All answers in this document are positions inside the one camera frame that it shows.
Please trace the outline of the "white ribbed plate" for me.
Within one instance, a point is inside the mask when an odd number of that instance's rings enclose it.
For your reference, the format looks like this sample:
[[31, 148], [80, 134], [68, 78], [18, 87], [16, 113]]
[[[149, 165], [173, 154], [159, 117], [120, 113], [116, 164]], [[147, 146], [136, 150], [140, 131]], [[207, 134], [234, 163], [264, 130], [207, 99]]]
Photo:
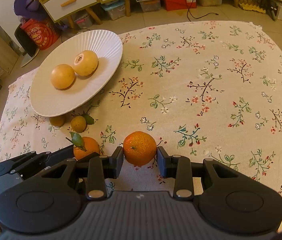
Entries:
[[120, 37], [109, 30], [80, 33], [59, 45], [33, 78], [30, 103], [44, 117], [68, 113], [94, 97], [122, 58]]

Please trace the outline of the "small yellow fruit under plate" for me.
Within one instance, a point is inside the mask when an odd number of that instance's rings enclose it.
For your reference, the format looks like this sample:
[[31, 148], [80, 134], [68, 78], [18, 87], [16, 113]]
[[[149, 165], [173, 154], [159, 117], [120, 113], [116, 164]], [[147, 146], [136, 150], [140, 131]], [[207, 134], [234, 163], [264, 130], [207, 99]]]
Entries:
[[65, 116], [60, 115], [60, 116], [50, 117], [49, 122], [52, 126], [62, 127], [65, 123]]

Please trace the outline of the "floral tablecloth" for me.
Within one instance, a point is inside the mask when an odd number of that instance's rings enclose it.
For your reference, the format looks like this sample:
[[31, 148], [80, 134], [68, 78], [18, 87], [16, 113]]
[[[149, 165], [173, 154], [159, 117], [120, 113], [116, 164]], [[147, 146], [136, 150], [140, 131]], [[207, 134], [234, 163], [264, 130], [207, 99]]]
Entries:
[[[282, 51], [261, 27], [187, 22], [118, 36], [123, 53], [114, 75], [64, 114], [94, 119], [83, 136], [110, 155], [130, 133], [142, 131], [170, 155], [212, 158], [282, 196]], [[70, 123], [52, 126], [31, 106], [37, 69], [9, 86], [0, 162], [69, 144]]]

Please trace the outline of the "orange mandarin without leaf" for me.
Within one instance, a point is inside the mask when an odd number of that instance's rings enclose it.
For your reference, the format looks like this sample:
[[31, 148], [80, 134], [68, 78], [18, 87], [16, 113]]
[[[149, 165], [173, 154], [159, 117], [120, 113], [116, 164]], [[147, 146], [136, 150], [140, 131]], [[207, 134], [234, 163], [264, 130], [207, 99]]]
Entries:
[[155, 157], [157, 144], [148, 133], [136, 131], [123, 141], [123, 153], [130, 164], [142, 167]]

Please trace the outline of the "red gift bag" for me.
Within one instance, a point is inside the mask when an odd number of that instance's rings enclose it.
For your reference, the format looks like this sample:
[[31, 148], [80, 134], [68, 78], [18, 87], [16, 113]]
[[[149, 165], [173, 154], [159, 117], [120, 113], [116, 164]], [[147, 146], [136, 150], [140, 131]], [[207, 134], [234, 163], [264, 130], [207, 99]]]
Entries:
[[29, 19], [20, 27], [40, 50], [50, 48], [61, 36], [60, 30], [49, 17], [42, 21]]

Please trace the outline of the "pale yellow grapefruit smooth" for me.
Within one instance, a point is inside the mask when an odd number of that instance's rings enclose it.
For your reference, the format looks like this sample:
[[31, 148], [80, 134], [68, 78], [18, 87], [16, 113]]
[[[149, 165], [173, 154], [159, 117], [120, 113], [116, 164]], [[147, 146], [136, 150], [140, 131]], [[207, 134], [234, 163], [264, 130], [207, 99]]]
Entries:
[[56, 89], [67, 89], [75, 80], [75, 72], [68, 64], [59, 64], [56, 66], [50, 76], [50, 81]]

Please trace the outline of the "purple plush toy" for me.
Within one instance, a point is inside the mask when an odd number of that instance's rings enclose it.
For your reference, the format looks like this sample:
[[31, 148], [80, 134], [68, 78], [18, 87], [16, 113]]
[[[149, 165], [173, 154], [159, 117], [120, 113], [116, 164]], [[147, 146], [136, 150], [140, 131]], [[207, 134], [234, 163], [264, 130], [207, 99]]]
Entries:
[[14, 13], [25, 19], [42, 21], [48, 16], [39, 0], [14, 0]]

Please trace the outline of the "small yellow-brown fruit with leaf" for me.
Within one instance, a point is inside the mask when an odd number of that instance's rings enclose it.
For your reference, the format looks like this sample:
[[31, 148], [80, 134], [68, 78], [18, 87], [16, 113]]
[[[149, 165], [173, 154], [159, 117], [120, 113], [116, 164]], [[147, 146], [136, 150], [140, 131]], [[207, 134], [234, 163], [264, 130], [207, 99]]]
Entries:
[[77, 133], [84, 132], [87, 126], [92, 124], [94, 124], [94, 119], [88, 114], [78, 115], [70, 122], [72, 130]]

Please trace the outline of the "clear plastic storage box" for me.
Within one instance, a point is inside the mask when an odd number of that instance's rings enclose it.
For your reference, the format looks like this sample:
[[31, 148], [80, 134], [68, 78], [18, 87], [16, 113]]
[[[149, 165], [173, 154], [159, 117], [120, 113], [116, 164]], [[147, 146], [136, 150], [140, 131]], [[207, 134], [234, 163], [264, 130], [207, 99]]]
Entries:
[[125, 1], [115, 0], [101, 5], [112, 21], [122, 18], [126, 15]]

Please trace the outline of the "red storage box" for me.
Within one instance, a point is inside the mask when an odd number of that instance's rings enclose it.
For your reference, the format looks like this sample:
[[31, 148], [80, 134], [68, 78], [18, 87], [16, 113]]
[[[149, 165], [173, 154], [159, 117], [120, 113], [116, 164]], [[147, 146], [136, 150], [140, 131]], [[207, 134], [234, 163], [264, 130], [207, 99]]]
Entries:
[[164, 0], [167, 11], [197, 8], [196, 0]]

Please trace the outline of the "pale yellow grapefruit with navel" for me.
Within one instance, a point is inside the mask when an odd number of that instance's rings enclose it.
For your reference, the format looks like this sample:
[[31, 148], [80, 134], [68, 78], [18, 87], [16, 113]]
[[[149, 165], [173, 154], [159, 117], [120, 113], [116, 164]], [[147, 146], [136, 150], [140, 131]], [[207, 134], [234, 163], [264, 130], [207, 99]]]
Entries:
[[89, 76], [98, 67], [98, 57], [92, 50], [85, 50], [76, 55], [72, 65], [74, 71], [80, 76]]

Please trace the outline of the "orange mandarin with leaf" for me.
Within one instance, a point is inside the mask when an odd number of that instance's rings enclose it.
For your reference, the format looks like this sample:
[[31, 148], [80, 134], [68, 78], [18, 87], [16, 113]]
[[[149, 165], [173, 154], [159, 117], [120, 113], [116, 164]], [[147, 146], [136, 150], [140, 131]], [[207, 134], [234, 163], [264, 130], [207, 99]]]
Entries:
[[95, 139], [82, 137], [76, 132], [70, 132], [70, 136], [70, 139], [66, 139], [73, 144], [73, 154], [76, 160], [81, 160], [93, 153], [100, 154], [100, 147]]

